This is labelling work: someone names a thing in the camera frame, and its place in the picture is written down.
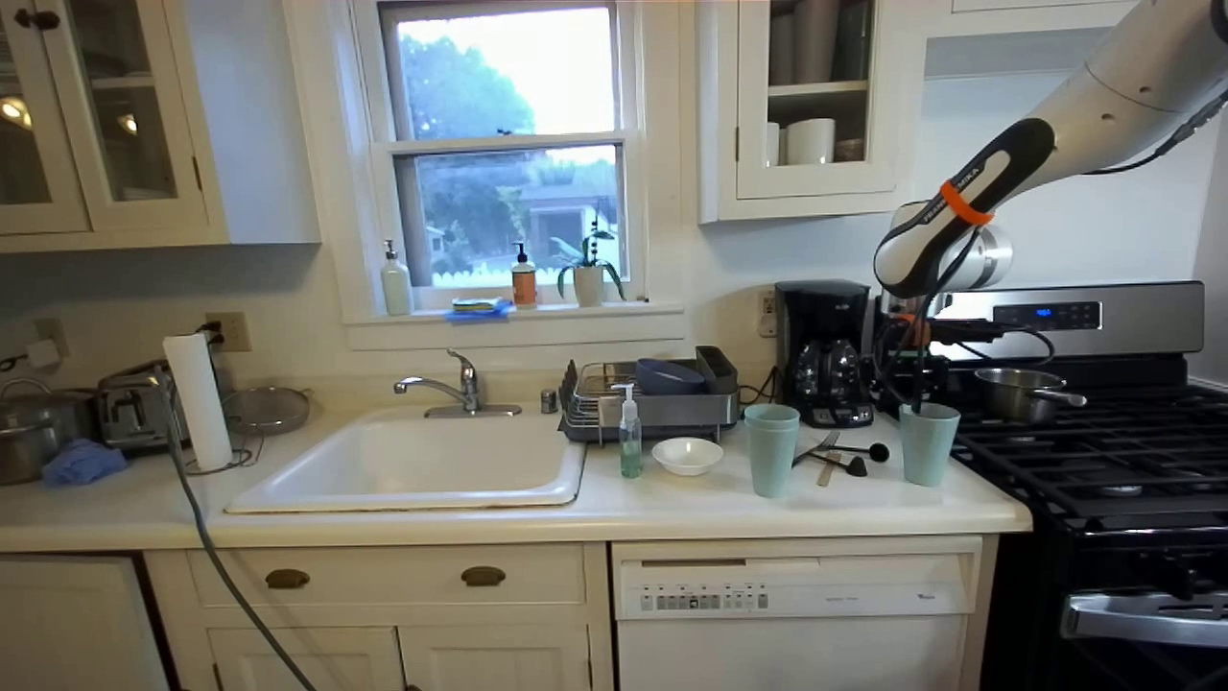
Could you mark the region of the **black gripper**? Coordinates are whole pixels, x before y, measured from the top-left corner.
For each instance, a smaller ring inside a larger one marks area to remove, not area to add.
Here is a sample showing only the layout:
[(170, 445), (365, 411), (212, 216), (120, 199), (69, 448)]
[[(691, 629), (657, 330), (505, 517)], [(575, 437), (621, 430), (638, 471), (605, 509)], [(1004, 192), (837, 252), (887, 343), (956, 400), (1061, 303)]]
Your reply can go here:
[(878, 298), (876, 318), (876, 388), (887, 413), (949, 394), (950, 367), (929, 345), (929, 321), (915, 303)]

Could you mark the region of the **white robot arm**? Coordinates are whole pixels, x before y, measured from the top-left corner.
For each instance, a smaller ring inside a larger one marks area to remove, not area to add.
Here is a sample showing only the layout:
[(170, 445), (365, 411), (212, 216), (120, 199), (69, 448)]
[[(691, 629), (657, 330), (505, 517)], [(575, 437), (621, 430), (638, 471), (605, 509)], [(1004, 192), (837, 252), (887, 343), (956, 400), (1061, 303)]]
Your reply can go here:
[(878, 286), (929, 303), (956, 286), (997, 202), (1061, 176), (1139, 169), (1211, 120), (1222, 95), (1228, 0), (1135, 0), (1048, 101), (891, 219), (872, 261)]

